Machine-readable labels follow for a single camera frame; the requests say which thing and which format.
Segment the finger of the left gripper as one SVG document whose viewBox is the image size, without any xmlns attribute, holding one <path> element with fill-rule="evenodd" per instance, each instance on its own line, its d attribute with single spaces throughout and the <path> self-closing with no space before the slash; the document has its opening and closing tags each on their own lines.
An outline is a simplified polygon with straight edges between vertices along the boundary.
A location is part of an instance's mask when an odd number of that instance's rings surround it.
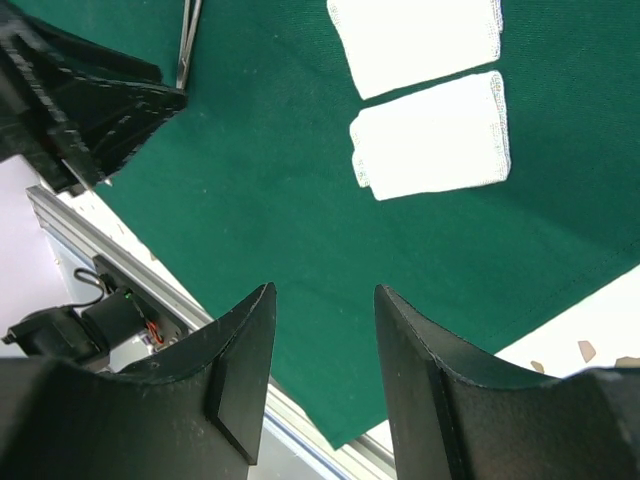
<svg viewBox="0 0 640 480">
<path fill-rule="evenodd" d="M 89 190 L 187 106 L 158 66 L 1 7 L 1 157 L 54 190 Z"/>
</svg>

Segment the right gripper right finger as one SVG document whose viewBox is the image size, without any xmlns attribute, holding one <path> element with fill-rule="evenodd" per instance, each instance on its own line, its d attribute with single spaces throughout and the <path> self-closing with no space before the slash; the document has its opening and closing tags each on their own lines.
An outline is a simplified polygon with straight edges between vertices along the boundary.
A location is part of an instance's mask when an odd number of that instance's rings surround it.
<svg viewBox="0 0 640 480">
<path fill-rule="evenodd" d="M 639 372 L 565 379 L 504 361 L 374 293 L 381 375 L 401 479 L 635 479 Z"/>
</svg>

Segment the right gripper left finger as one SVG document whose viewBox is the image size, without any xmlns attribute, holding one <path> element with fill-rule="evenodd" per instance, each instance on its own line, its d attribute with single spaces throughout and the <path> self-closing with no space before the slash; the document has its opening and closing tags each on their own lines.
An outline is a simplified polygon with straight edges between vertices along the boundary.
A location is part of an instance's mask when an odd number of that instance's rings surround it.
<svg viewBox="0 0 640 480">
<path fill-rule="evenodd" d="M 258 461 L 276 288 L 118 373 L 1 362 L 5 479 L 244 479 Z"/>
</svg>

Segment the white gauze pad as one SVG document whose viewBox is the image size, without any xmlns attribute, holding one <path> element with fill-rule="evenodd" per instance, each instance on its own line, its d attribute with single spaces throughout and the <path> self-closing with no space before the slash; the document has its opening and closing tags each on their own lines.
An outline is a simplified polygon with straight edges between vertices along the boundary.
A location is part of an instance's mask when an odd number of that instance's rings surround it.
<svg viewBox="0 0 640 480">
<path fill-rule="evenodd" d="M 364 100 L 500 57 L 499 1 L 329 1 L 326 6 Z"/>
<path fill-rule="evenodd" d="M 349 133 L 357 183 L 378 201 L 500 183 L 511 170 L 496 70 L 365 108 Z"/>
</svg>

